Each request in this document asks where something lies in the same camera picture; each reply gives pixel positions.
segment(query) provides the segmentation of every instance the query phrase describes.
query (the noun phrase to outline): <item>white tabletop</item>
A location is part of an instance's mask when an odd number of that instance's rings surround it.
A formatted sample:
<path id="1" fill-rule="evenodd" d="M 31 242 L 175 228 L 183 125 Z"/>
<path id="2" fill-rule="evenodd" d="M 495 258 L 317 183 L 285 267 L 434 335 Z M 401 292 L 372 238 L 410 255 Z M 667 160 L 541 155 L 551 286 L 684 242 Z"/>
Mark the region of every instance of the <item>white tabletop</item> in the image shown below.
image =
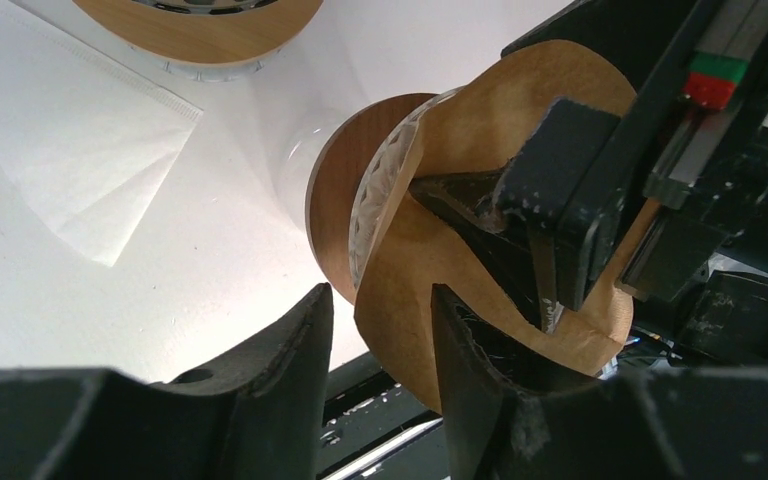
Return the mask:
<path id="1" fill-rule="evenodd" d="M 112 268 L 60 242 L 0 171 L 0 368 L 108 365 L 156 381 L 233 347 L 324 281 L 285 211 L 297 197 L 276 193 L 304 188 L 280 153 L 300 129 L 463 84 L 566 2 L 326 0 L 263 70 L 223 84 L 160 71 L 69 0 L 17 3 L 205 113 Z M 351 306 L 338 298 L 335 311 L 332 368 L 366 351 Z"/>

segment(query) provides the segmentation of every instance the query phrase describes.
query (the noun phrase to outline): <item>white paper filter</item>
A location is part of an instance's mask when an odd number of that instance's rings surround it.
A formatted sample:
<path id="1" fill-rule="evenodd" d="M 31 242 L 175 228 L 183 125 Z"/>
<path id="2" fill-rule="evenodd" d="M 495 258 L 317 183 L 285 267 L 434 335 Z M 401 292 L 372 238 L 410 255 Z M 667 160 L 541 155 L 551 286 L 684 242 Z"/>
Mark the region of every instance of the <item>white paper filter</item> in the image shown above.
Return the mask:
<path id="1" fill-rule="evenodd" d="M 0 0 L 0 164 L 57 236 L 112 266 L 201 110 Z"/>

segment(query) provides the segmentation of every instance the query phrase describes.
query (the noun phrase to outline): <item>green tape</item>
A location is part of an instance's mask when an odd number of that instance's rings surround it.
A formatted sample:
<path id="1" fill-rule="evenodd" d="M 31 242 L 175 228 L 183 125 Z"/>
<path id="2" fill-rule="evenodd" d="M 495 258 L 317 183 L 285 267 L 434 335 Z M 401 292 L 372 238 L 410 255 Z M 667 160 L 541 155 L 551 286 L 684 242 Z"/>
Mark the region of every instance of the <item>green tape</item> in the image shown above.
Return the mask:
<path id="1" fill-rule="evenodd" d="M 690 62 L 690 71 L 739 84 L 749 62 L 736 58 L 697 52 Z"/>

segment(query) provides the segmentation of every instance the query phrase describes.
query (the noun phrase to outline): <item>wooden disc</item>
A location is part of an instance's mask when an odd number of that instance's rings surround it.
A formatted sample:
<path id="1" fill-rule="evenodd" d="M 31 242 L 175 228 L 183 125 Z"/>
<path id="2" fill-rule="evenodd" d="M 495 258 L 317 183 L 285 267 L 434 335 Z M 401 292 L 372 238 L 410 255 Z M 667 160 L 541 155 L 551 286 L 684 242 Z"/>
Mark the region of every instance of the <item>wooden disc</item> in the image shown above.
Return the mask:
<path id="1" fill-rule="evenodd" d="M 280 48 L 310 22 L 322 0 L 278 0 L 228 15 L 189 15 L 134 0 L 74 0 L 135 47 L 199 65 L 242 64 Z"/>
<path id="2" fill-rule="evenodd" d="M 572 42 L 522 49 L 420 119 L 398 177 L 388 184 L 390 194 L 358 287 L 355 321 L 384 369 L 438 412 L 431 328 L 435 283 L 449 285 L 512 338 L 588 375 L 610 361 L 628 335 L 631 297 L 614 282 L 651 221 L 651 209 L 618 248 L 581 310 L 565 310 L 556 332 L 546 335 L 522 317 L 458 234 L 407 194 L 414 177 L 503 167 L 558 97 L 622 115 L 634 90 L 607 60 Z M 539 194 L 540 185 L 525 188 Z"/>
<path id="3" fill-rule="evenodd" d="M 349 273 L 349 220 L 358 184 L 390 132 L 432 97 L 400 95 L 361 110 L 334 132 L 313 168 L 305 203 L 308 240 L 325 277 L 351 303 L 357 292 Z"/>

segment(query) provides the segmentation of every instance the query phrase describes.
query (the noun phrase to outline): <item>red and green marking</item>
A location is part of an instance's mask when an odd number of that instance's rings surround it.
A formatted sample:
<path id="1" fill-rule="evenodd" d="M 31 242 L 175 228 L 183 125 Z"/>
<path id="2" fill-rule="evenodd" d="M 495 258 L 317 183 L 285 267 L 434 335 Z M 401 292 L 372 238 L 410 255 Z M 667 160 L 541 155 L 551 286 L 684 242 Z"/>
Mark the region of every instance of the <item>red and green marking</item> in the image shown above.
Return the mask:
<path id="1" fill-rule="evenodd" d="M 704 108 L 722 110 L 743 80 L 748 65 L 745 60 L 697 52 L 683 92 Z"/>

